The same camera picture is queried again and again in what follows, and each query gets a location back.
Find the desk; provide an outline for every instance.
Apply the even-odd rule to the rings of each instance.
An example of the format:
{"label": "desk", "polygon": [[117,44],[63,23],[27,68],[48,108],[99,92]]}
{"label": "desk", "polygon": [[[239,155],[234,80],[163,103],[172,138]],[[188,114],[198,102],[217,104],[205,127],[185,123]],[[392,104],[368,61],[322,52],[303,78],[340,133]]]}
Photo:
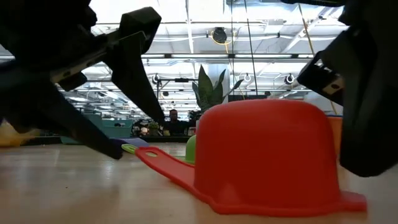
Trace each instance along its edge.
{"label": "desk", "polygon": [[[176,155],[184,150],[184,144],[153,145]],[[368,179],[343,169],[339,174],[342,188],[367,196],[368,217],[365,213],[314,218],[218,215],[132,154],[114,161],[85,146],[0,149],[0,219],[7,224],[398,223],[397,168]]]}

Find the green object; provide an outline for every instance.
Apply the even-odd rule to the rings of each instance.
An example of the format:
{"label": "green object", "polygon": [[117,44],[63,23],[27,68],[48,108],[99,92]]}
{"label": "green object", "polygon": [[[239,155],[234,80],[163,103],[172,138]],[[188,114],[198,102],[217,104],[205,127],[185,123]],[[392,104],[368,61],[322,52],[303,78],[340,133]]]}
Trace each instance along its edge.
{"label": "green object", "polygon": [[138,149],[137,146],[133,146],[132,144],[123,144],[122,149],[125,150],[128,153],[135,154],[136,149]]}
{"label": "green object", "polygon": [[148,124],[148,128],[149,128],[149,129],[156,129],[156,130],[158,130],[158,129],[159,129],[159,125],[158,125],[155,121],[152,121],[152,122],[150,122],[150,123]]}
{"label": "green object", "polygon": [[190,137],[185,146],[185,162],[189,164],[195,164],[195,148],[197,143],[197,136]]}
{"label": "green object", "polygon": [[234,87],[225,96],[223,96],[224,76],[225,70],[221,73],[218,81],[216,81],[213,86],[213,84],[211,84],[209,76],[205,72],[205,69],[200,66],[198,84],[192,82],[192,89],[195,92],[197,104],[200,107],[202,113],[215,105],[222,104],[225,97],[227,97],[235,89],[239,88],[239,86],[243,82],[243,80],[237,81]]}

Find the yellow object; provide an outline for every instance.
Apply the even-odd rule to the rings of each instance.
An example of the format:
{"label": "yellow object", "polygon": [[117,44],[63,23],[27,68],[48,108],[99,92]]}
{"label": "yellow object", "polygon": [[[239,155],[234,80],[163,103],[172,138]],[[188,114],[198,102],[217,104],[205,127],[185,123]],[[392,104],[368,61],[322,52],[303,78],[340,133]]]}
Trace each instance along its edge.
{"label": "yellow object", "polygon": [[39,135],[39,130],[31,130],[24,134],[19,134],[7,121],[0,125],[0,147],[18,147],[29,139]]}

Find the cable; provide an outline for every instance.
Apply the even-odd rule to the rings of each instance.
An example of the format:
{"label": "cable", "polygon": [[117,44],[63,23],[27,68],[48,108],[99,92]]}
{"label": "cable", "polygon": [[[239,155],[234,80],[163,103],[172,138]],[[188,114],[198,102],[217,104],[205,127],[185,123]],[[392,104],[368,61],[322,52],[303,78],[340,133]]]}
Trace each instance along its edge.
{"label": "cable", "polygon": [[258,95],[256,68],[254,67],[253,46],[251,44],[251,33],[250,33],[250,24],[249,24],[249,15],[248,15],[248,4],[247,4],[246,0],[244,0],[244,8],[246,10],[246,20],[248,22],[248,31],[249,31],[249,40],[250,40],[249,43],[250,43],[251,60],[252,60],[252,64],[253,64],[254,84],[256,85],[256,95]]}
{"label": "cable", "polygon": [[[303,11],[301,9],[301,4],[300,3],[298,4],[298,9],[300,11],[301,18],[303,20],[304,30],[305,30],[305,33],[307,34],[308,43],[310,44],[312,55],[315,56],[315,51],[313,50],[313,45],[312,45],[310,33],[308,33],[307,23],[305,22],[305,19],[304,19],[304,16],[303,16]],[[337,110],[336,110],[335,105],[333,104],[333,102],[331,100],[329,100],[329,102],[330,102],[331,108],[333,109],[333,112],[335,113],[335,115],[338,115]]]}

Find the potted plant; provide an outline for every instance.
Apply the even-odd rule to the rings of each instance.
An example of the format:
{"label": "potted plant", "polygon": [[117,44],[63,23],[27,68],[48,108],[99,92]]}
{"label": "potted plant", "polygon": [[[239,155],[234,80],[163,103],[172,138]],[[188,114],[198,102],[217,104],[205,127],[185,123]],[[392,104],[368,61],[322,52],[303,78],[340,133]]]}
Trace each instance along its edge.
{"label": "potted plant", "polygon": [[158,130],[159,130],[159,125],[155,122],[152,121],[148,124],[148,128],[149,128],[149,135],[150,136],[158,136]]}
{"label": "potted plant", "polygon": [[243,80],[239,80],[235,83],[234,87],[227,93],[223,94],[223,81],[225,76],[225,71],[221,72],[218,81],[213,85],[209,76],[206,74],[203,66],[199,69],[199,81],[198,84],[192,82],[192,89],[195,92],[197,98],[197,104],[201,109],[201,114],[204,114],[206,110],[211,107],[222,104],[224,99],[235,89],[239,88]]}

